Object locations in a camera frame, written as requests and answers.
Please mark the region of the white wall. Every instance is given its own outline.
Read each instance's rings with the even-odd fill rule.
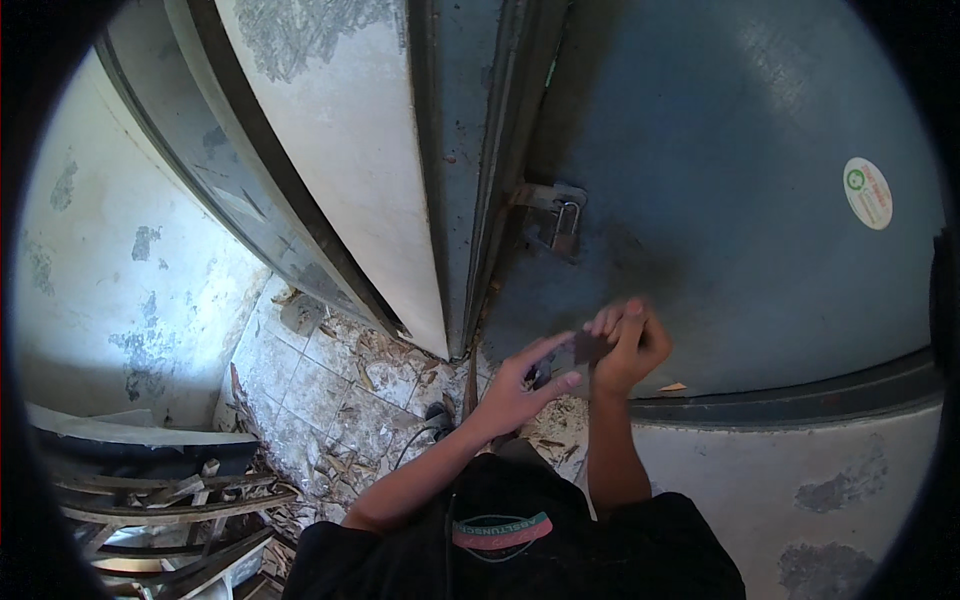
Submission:
[[[689,496],[750,600],[855,598],[903,526],[940,406],[794,430],[634,425],[654,492]]]
[[[210,426],[269,270],[178,180],[92,51],[39,150],[17,250],[25,399]]]
[[[322,11],[305,0],[216,4],[314,200],[412,341],[446,358],[405,3],[333,0]]]

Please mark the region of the black shirt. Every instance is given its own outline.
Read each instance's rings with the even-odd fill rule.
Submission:
[[[561,477],[474,458],[387,536],[320,522],[284,599],[743,598],[740,573],[689,498],[662,493],[592,521]]]

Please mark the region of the person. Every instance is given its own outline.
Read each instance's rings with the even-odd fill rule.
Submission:
[[[283,598],[745,597],[693,502],[651,497],[636,455],[627,396],[669,355],[669,335],[641,299],[604,308],[584,330],[614,345],[589,381],[596,521],[580,489],[509,439],[580,383],[568,372],[524,386],[532,366],[571,340],[566,332],[505,360],[473,414],[373,483],[340,525],[306,528]],[[477,454],[491,441],[494,452]]]

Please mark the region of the door latch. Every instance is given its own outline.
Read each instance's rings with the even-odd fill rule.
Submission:
[[[528,210],[523,220],[524,239],[571,263],[580,251],[580,221],[586,203],[586,191],[560,183],[523,183],[513,199],[513,204],[534,209]]]

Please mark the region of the cable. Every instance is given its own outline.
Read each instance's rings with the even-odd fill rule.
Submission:
[[[423,433],[424,431],[430,431],[431,429],[440,429],[440,427],[437,427],[436,425],[427,425],[426,427],[423,427],[420,431],[415,433],[414,437],[410,438],[410,442],[407,442],[407,445],[404,446],[402,450],[400,450],[400,455],[396,458],[396,463],[394,464],[394,467],[391,470],[396,470],[396,468],[400,466],[400,461],[403,460],[403,455],[407,453],[407,449],[410,447],[410,444],[412,444],[414,440],[420,436],[421,433]]]

